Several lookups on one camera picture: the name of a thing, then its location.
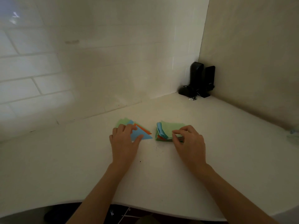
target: desk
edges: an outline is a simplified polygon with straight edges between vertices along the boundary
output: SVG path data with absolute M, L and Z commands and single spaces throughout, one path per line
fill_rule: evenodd
M 82 201 L 112 161 L 109 135 L 128 117 L 153 134 L 160 120 L 191 124 L 204 136 L 207 163 L 266 213 L 299 204 L 299 149 L 286 132 L 215 97 L 177 93 L 0 144 L 0 217 Z M 143 140 L 114 203 L 161 214 L 223 220 L 172 142 Z

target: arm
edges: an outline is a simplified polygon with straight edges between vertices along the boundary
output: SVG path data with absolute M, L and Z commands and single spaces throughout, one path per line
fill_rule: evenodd
M 175 134 L 184 136 L 183 144 Z M 173 131 L 173 142 L 183 162 L 204 184 L 230 224 L 278 224 L 206 163 L 204 138 L 192 126 Z
M 101 224 L 104 222 L 117 186 L 132 164 L 143 137 L 140 135 L 133 143 L 131 142 L 131 131 L 136 129 L 130 124 L 127 126 L 121 124 L 113 129 L 109 137 L 113 161 L 67 224 Z

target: table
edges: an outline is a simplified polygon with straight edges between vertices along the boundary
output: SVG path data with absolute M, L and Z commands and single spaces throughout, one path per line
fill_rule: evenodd
M 82 201 L 112 161 L 109 135 L 128 117 L 155 134 L 160 120 L 191 124 L 207 163 L 266 213 L 299 204 L 299 149 L 286 131 L 215 97 L 177 93 L 0 144 L 0 217 Z M 224 220 L 172 142 L 143 140 L 114 203 L 177 217 Z

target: white brick wall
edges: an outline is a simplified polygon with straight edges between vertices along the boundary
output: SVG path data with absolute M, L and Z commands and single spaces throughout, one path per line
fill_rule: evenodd
M 209 2 L 13 1 L 0 15 L 1 140 L 175 92 Z

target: stack of colored paper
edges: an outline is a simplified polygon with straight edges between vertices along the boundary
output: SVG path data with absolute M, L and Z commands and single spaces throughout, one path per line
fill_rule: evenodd
M 133 120 L 129 120 L 128 118 L 124 118 L 124 119 L 120 119 L 117 124 L 115 125 L 115 127 L 118 127 L 120 124 L 132 124 L 134 126 L 137 127 L 137 130 L 133 130 L 131 133 L 131 140 L 135 141 L 135 139 L 143 134 L 143 138 L 144 139 L 152 139 L 152 137 L 150 136 L 150 134 L 152 134 L 148 129 L 144 128 L 143 126 L 141 126 L 139 123 L 134 122 Z
M 185 126 L 183 123 L 168 123 L 168 122 L 158 122 L 156 129 L 156 141 L 172 141 L 172 131 L 179 130 L 181 127 Z M 184 137 L 177 134 L 180 141 L 184 140 Z

